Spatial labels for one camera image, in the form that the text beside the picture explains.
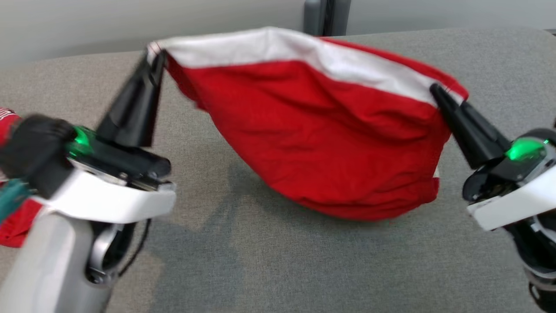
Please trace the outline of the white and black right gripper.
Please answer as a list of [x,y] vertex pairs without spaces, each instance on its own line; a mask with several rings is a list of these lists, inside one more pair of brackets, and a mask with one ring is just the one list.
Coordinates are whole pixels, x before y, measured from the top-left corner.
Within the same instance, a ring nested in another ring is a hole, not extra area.
[[511,144],[467,101],[458,101],[437,83],[430,93],[467,164],[478,169],[465,181],[463,198],[468,214],[483,230],[555,208],[554,130],[534,129]]

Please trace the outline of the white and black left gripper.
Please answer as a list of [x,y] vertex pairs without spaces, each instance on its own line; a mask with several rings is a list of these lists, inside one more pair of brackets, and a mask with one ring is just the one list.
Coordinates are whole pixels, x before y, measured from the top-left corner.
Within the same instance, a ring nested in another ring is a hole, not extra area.
[[171,163],[141,149],[152,146],[167,53],[162,50],[151,63],[147,56],[144,52],[99,123],[96,134],[104,141],[87,127],[75,127],[76,138],[67,145],[69,177],[49,198],[33,197],[44,209],[113,224],[172,211]]

